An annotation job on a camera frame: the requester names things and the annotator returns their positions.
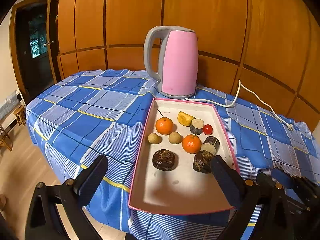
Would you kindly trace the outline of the blue plaid tablecloth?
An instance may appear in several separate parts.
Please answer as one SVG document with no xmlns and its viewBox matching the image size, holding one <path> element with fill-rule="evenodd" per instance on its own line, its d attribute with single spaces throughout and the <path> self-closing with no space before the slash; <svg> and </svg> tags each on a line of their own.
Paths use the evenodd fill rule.
<svg viewBox="0 0 320 240">
<path fill-rule="evenodd" d="M 98 222 L 137 239 L 216 239 L 228 212 L 195 216 L 131 210 L 129 189 L 156 84 L 144 70 L 92 70 L 73 74 L 26 108 L 31 140 L 60 181 L 76 177 L 99 154 L 108 171 L 86 207 Z M 319 145 L 303 122 L 281 118 L 251 102 L 199 85 L 195 98 L 216 102 L 242 178 L 279 167 L 319 183 Z"/>
</svg>

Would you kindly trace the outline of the small eggplant slice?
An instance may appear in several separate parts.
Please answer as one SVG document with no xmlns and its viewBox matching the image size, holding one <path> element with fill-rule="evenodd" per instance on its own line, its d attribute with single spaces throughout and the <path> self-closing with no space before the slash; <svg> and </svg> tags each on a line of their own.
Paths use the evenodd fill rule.
<svg viewBox="0 0 320 240">
<path fill-rule="evenodd" d="M 190 124 L 190 132 L 195 135 L 200 135 L 203 132 L 204 121 L 201 119 L 193 119 Z"/>
</svg>

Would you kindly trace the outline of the red cherry tomato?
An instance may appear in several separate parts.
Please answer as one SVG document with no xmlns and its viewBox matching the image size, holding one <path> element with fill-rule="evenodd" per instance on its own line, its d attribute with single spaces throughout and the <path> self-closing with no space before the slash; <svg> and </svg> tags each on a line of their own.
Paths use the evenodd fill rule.
<svg viewBox="0 0 320 240">
<path fill-rule="evenodd" d="M 203 133 L 205 135 L 212 135 L 213 134 L 213 127 L 211 125 L 209 125 L 209 124 L 204 125 Z"/>
</svg>

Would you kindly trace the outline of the beige round longan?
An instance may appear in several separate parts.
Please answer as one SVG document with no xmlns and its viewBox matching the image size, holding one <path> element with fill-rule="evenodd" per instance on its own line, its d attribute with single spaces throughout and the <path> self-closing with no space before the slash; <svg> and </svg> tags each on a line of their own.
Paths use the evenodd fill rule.
<svg viewBox="0 0 320 240">
<path fill-rule="evenodd" d="M 162 141 L 162 138 L 156 133 L 150 133 L 148 135 L 148 142 L 150 144 L 159 144 Z"/>
</svg>

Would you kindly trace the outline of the orange tangerine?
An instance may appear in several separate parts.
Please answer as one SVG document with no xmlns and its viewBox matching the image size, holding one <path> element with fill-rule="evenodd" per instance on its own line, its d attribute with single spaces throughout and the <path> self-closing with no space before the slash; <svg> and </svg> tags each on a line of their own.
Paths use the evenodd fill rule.
<svg viewBox="0 0 320 240">
<path fill-rule="evenodd" d="M 157 110 L 157 112 L 161 115 L 161 118 L 159 118 L 155 124 L 157 132 L 162 135 L 169 135 L 174 127 L 172 120 L 165 117 L 159 110 Z"/>
<path fill-rule="evenodd" d="M 189 134 L 182 140 L 182 147 L 185 152 L 195 154 L 201 149 L 202 142 L 197 135 Z"/>
</svg>

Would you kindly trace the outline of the dark brown mangosteen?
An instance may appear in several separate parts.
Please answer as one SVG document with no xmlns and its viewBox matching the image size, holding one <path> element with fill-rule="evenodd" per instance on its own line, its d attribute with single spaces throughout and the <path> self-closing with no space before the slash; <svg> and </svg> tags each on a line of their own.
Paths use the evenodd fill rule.
<svg viewBox="0 0 320 240">
<path fill-rule="evenodd" d="M 172 171 L 177 167 L 177 155 L 166 149 L 157 150 L 152 156 L 152 164 L 161 171 Z"/>
</svg>

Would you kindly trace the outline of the yellow banana piece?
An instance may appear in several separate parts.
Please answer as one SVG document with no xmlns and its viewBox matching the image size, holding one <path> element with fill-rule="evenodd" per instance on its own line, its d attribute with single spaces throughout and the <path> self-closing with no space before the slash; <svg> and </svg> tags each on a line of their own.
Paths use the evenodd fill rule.
<svg viewBox="0 0 320 240">
<path fill-rule="evenodd" d="M 177 116 L 177 120 L 178 122 L 183 125 L 183 126 L 186 126 L 186 127 L 189 127 L 191 125 L 191 122 L 195 119 L 194 116 L 192 115 L 189 115 L 187 113 L 184 113 L 182 111 L 180 111 L 178 113 L 178 116 Z"/>
</svg>

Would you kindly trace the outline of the large eggplant slice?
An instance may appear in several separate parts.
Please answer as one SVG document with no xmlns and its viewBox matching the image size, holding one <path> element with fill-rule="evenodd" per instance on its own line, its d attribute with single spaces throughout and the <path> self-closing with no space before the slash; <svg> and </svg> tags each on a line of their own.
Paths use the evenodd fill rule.
<svg viewBox="0 0 320 240">
<path fill-rule="evenodd" d="M 220 141 L 214 136 L 208 136 L 204 143 L 201 145 L 202 151 L 208 151 L 213 155 L 217 154 L 217 151 L 220 147 Z"/>
</svg>

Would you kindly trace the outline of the dark wooden door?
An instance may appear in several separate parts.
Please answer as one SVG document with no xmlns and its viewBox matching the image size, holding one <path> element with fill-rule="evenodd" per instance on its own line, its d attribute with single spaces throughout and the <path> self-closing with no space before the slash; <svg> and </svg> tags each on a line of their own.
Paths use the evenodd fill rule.
<svg viewBox="0 0 320 240">
<path fill-rule="evenodd" d="M 26 103 L 61 80 L 57 35 L 45 0 L 25 0 L 12 7 L 9 24 L 11 59 Z"/>
</svg>

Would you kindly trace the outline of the wooden stool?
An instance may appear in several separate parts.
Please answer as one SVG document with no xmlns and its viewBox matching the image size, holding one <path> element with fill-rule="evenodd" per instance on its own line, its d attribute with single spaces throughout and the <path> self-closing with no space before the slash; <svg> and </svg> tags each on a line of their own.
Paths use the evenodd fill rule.
<svg viewBox="0 0 320 240">
<path fill-rule="evenodd" d="M 16 118 L 16 121 L 18 125 L 25 125 L 26 123 L 26 118 L 25 118 L 25 106 L 20 105 L 14 110 L 14 116 Z"/>
</svg>

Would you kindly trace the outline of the pink white tray box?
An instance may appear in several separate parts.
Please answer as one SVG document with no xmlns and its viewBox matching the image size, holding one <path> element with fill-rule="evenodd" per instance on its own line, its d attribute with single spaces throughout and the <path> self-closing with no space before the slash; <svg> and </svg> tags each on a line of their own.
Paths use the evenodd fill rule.
<svg viewBox="0 0 320 240">
<path fill-rule="evenodd" d="M 129 207 L 138 211 L 161 215 L 198 215 L 232 209 L 215 177 L 211 173 L 194 171 L 194 155 L 185 152 L 181 144 L 172 144 L 167 135 L 159 144 L 150 144 L 148 135 L 156 131 L 156 121 L 164 116 L 172 120 L 174 131 L 182 137 L 190 134 L 190 128 L 181 125 L 179 112 L 203 120 L 213 127 L 213 135 L 219 140 L 218 155 L 238 170 L 235 154 L 223 122 L 216 108 L 208 103 L 174 99 L 152 100 L 142 139 L 129 195 Z M 171 171 L 161 171 L 153 166 L 152 157 L 158 150 L 170 150 L 176 155 Z"/>
</svg>

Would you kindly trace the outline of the pink electric kettle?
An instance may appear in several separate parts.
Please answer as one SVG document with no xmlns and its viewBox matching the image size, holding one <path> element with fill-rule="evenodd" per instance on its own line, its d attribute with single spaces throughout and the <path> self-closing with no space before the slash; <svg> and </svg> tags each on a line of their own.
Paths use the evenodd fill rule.
<svg viewBox="0 0 320 240">
<path fill-rule="evenodd" d="M 152 70 L 151 50 L 155 39 L 161 39 L 158 72 Z M 157 82 L 157 90 L 173 99 L 193 96 L 196 90 L 199 51 L 195 31 L 174 25 L 156 26 L 144 42 L 144 66 Z"/>
</svg>

